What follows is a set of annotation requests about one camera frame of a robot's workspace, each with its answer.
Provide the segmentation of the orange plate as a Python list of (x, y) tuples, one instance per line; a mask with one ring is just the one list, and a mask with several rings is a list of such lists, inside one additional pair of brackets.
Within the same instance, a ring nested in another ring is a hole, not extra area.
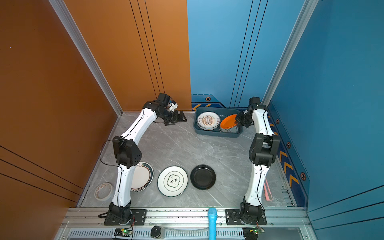
[(230, 115), (223, 119), (220, 123), (220, 128), (223, 130), (228, 130), (236, 127), (238, 125), (236, 117), (237, 115)]

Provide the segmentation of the sunburst plate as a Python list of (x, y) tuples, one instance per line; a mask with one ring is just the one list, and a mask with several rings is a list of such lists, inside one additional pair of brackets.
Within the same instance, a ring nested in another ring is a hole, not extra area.
[(220, 117), (214, 112), (203, 112), (197, 117), (197, 125), (199, 128), (212, 131), (220, 125)]

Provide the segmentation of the black plate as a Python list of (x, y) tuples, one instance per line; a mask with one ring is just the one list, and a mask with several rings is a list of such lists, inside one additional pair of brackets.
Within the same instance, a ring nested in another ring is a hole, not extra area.
[(199, 190), (208, 190), (216, 182), (216, 173), (208, 165), (198, 165), (193, 168), (190, 175), (192, 185)]

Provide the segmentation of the teal patterned plate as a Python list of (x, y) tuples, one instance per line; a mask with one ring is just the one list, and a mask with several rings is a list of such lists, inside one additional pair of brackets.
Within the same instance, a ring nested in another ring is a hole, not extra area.
[(221, 133), (237, 134), (239, 132), (239, 127), (234, 126), (232, 128), (228, 128), (228, 129), (223, 129), (222, 127), (220, 127), (220, 132)]

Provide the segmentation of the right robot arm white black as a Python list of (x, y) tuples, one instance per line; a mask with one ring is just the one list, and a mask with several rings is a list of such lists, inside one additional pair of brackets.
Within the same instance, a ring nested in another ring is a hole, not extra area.
[(276, 160), (281, 138), (272, 131), (267, 106), (262, 105), (258, 97), (249, 99), (247, 110), (240, 112), (236, 116), (236, 121), (243, 127), (253, 126), (256, 129), (249, 150), (252, 174), (248, 190), (240, 204), (240, 220), (245, 225), (257, 225), (259, 220), (262, 220), (262, 224), (265, 225), (262, 195), (267, 173)]

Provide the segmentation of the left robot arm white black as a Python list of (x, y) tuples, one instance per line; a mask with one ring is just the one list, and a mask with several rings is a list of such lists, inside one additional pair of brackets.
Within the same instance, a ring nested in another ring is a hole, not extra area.
[(177, 111), (178, 104), (167, 94), (160, 93), (156, 100), (144, 104), (134, 123), (121, 135), (112, 139), (118, 177), (112, 202), (106, 213), (104, 225), (131, 225), (131, 187), (136, 166), (142, 159), (139, 141), (149, 126), (160, 118), (163, 124), (175, 125), (185, 122), (183, 112)]

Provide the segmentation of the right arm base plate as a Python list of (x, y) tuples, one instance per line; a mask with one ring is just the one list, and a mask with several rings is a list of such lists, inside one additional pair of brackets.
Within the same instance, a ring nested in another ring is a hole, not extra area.
[(225, 209), (226, 224), (228, 226), (235, 225), (252, 225), (252, 226), (266, 226), (267, 218), (264, 211), (262, 211), (261, 217), (258, 219), (252, 219), (251, 217), (241, 217), (240, 210), (238, 209)]

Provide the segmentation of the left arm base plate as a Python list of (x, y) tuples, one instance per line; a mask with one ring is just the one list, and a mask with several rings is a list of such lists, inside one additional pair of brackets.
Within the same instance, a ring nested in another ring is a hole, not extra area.
[(146, 209), (130, 210), (130, 219), (119, 219), (117, 216), (107, 213), (104, 221), (105, 226), (143, 226), (147, 217)]

